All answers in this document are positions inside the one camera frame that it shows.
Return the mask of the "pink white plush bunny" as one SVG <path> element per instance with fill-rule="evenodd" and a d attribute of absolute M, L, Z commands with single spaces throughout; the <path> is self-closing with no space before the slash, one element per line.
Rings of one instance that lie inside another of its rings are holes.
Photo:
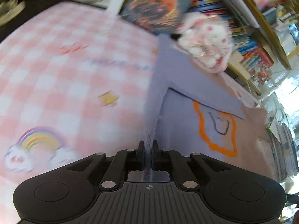
<path fill-rule="evenodd" d="M 209 73 L 226 70 L 234 46 L 229 24 L 220 16 L 186 13 L 176 33 L 178 47 L 195 64 Z"/>

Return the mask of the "white wooden bookshelf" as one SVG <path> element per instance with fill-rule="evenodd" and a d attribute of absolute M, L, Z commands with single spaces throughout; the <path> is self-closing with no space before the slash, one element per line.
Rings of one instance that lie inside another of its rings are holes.
<path fill-rule="evenodd" d="M 244 32 L 247 32 L 252 35 L 252 38 L 256 39 L 263 49 L 267 52 L 270 58 L 278 64 L 281 64 L 285 69 L 284 71 L 291 71 L 290 60 L 295 56 L 295 53 L 298 51 L 296 48 L 287 54 L 282 46 L 281 41 L 279 40 L 277 34 L 275 33 L 273 27 L 270 26 L 269 22 L 266 21 L 262 12 L 258 10 L 257 5 L 253 0 L 221 0 L 227 7 L 227 10 L 236 17 L 235 20 L 238 20 L 239 24 L 242 24 L 242 29 Z M 117 12 L 122 10 L 125 0 L 110 0 L 108 4 L 108 10 Z M 285 5 L 288 10 L 298 10 L 298 6 L 294 4 L 291 0 L 285 0 Z M 253 21 L 249 19 L 249 15 L 253 15 L 254 19 L 259 25 L 259 28 L 254 28 Z M 268 84 L 264 86 L 257 86 L 253 81 L 248 79 L 248 83 L 251 88 L 253 88 L 257 95 L 262 96 L 269 94 L 274 88 L 278 87 L 285 79 L 287 72 L 284 76 L 281 76 L 278 81 L 273 79 L 274 72 L 272 73 L 272 78 L 268 79 Z"/>

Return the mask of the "row of colourful books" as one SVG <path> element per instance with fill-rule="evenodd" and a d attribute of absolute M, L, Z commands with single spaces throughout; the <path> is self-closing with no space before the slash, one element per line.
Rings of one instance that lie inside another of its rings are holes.
<path fill-rule="evenodd" d="M 250 74 L 250 80 L 264 84 L 270 79 L 273 60 L 262 48 L 261 43 L 253 38 L 254 29 L 243 23 L 237 12 L 224 0 L 193 0 L 188 11 L 218 15 L 228 22 L 234 47 L 243 57 L 239 64 Z"/>

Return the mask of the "purple and mauve sweater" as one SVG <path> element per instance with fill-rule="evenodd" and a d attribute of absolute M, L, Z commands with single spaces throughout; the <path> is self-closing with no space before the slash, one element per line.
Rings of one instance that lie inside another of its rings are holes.
<path fill-rule="evenodd" d="M 276 180 L 267 112 L 246 106 L 245 91 L 232 89 L 225 77 L 199 69 L 160 35 L 145 107 L 146 154 L 157 141 L 163 150 L 202 153 Z"/>

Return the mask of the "pink checkered table mat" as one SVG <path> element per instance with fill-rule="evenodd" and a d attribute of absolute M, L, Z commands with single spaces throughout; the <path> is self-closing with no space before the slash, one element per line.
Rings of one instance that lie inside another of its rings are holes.
<path fill-rule="evenodd" d="M 12 195 L 22 181 L 145 141 L 157 53 L 158 36 L 71 2 L 41 12 L 1 43 L 1 223 L 18 222 Z M 244 91 L 242 101 L 254 107 Z"/>

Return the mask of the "Harry Potter book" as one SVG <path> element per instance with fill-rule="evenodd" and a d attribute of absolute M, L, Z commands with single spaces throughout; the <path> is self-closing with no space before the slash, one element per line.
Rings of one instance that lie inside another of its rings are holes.
<path fill-rule="evenodd" d="M 192 1 L 125 0 L 120 16 L 153 34 L 172 34 Z"/>

